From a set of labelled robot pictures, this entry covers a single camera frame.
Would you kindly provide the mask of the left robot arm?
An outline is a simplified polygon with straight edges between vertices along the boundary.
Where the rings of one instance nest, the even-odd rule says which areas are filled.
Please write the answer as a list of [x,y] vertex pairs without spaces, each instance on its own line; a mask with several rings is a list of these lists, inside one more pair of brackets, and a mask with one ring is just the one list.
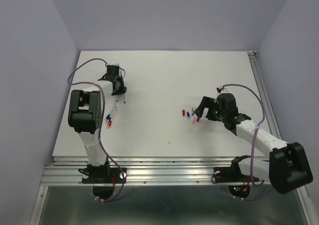
[[72,90],[70,94],[68,124],[80,136],[86,154],[87,167],[79,169],[83,180],[93,180],[94,183],[104,183],[111,178],[109,155],[101,142],[101,129],[105,111],[105,95],[100,84],[93,82],[72,83],[68,77],[68,84],[90,85],[86,90]]

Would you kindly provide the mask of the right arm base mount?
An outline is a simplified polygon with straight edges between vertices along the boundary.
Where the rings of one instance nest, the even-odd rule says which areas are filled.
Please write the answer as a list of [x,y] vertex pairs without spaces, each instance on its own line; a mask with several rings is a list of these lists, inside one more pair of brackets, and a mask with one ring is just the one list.
[[211,178],[212,183],[235,183],[235,182],[249,182],[250,175],[244,175],[240,168],[239,162],[246,160],[250,162],[250,155],[243,155],[235,157],[229,166],[214,167],[214,173]]

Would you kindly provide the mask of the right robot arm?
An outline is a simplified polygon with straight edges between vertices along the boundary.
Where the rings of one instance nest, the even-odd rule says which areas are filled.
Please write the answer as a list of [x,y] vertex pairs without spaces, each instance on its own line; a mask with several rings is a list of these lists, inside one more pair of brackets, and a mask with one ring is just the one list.
[[263,129],[253,120],[238,111],[235,97],[230,93],[217,98],[203,97],[194,113],[201,118],[207,109],[206,118],[223,123],[235,136],[258,149],[265,159],[251,155],[237,156],[228,167],[215,167],[213,183],[269,182],[280,194],[286,194],[313,181],[313,174],[304,147],[298,142],[288,143]]

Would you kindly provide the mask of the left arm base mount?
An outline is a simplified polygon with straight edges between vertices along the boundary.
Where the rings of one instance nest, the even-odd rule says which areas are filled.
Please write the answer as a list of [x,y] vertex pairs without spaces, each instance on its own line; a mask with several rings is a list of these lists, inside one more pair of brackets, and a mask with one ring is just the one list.
[[88,167],[78,169],[78,172],[82,174],[83,184],[112,184],[115,179],[115,184],[126,183],[126,168],[122,168],[124,176],[122,175],[118,167],[109,168],[107,171],[94,171],[89,173]]

